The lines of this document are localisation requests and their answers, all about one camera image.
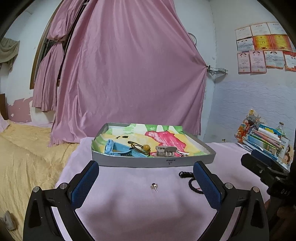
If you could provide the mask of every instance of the silver bolt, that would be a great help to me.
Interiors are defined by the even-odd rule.
[[[157,188],[158,188],[158,185],[156,183],[152,183],[151,189],[155,189],[155,191],[158,192]]]
[[[67,188],[68,184],[67,183],[62,183],[59,187],[60,189],[65,189]]]
[[[33,192],[38,192],[39,189],[40,189],[39,187],[34,187],[34,188],[33,188]]]
[[[260,192],[260,189],[258,187],[253,187],[254,192]]]
[[[233,188],[233,185],[231,183],[225,183],[225,187],[227,189],[232,189]]]

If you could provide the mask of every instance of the wall-mounted rack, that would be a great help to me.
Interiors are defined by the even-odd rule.
[[[228,74],[228,70],[223,69],[223,68],[213,68],[210,65],[207,66],[207,72],[211,74]]]

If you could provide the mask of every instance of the clear push pin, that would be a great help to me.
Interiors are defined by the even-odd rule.
[[[155,189],[155,191],[158,192],[157,188],[158,188],[158,185],[156,183],[152,183],[151,189]]]

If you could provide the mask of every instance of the window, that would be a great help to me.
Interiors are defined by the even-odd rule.
[[[88,4],[89,1],[90,0],[85,0],[84,3],[82,4],[82,6],[81,6],[81,8],[80,8],[80,10],[79,10],[79,12],[77,14],[77,17],[76,17],[76,19],[74,21],[74,24],[73,24],[73,26],[72,26],[72,28],[71,28],[71,30],[69,32],[69,35],[66,38],[66,40],[63,42],[64,59],[63,59],[62,65],[61,65],[61,69],[59,71],[57,86],[59,86],[59,79],[60,79],[61,72],[62,72],[61,70],[62,70],[62,67],[63,67],[63,63],[64,63],[65,56],[66,56],[66,53],[67,53],[67,49],[68,49],[72,34],[74,32],[75,26],[76,26],[76,24],[78,22],[78,19],[80,18],[83,10],[85,9],[85,7],[86,7],[86,5]],[[62,2],[63,2],[63,0],[61,1],[61,3],[58,5],[57,9],[55,10],[53,15],[51,16],[51,18],[50,18],[50,20],[49,20],[43,34],[42,34],[41,40],[39,42],[39,45],[38,45],[38,48],[37,48],[37,51],[36,51],[36,54],[35,54],[35,58],[34,58],[32,73],[31,73],[30,90],[34,89],[35,79],[36,79],[36,76],[37,76],[38,69],[39,69],[41,61],[46,56],[46,54],[48,53],[50,48],[56,43],[56,41],[54,41],[54,40],[47,39],[46,36],[48,34],[51,22],[52,22],[52,20],[53,20],[53,18],[55,16],[57,10],[59,9],[60,5],[62,4]]]

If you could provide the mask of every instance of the certificate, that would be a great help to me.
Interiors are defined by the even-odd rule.
[[[253,38],[238,40],[237,50],[240,52],[255,50],[254,44],[253,44]]]
[[[235,35],[237,37],[237,40],[252,37],[252,32],[251,32],[250,26],[236,29]]]
[[[253,25],[251,25],[251,31],[252,31],[253,36],[269,35],[270,34],[267,23],[253,24]]]
[[[292,47],[292,51],[296,52],[296,48],[295,48],[294,44],[292,43],[291,39],[289,37],[288,37],[288,39],[289,39],[290,45]]]
[[[263,51],[249,51],[249,53],[251,62],[251,72],[266,73],[266,65]]]
[[[267,25],[271,34],[287,34],[281,24],[278,22],[268,22]]]
[[[274,49],[292,51],[287,35],[270,35]]]
[[[239,73],[251,73],[251,63],[249,52],[238,53],[237,63],[239,68]]]
[[[296,72],[296,53],[284,51],[285,69]]]
[[[259,35],[253,37],[255,50],[273,50],[270,35]]]
[[[283,69],[285,66],[285,59],[283,51],[264,51],[266,67]]]

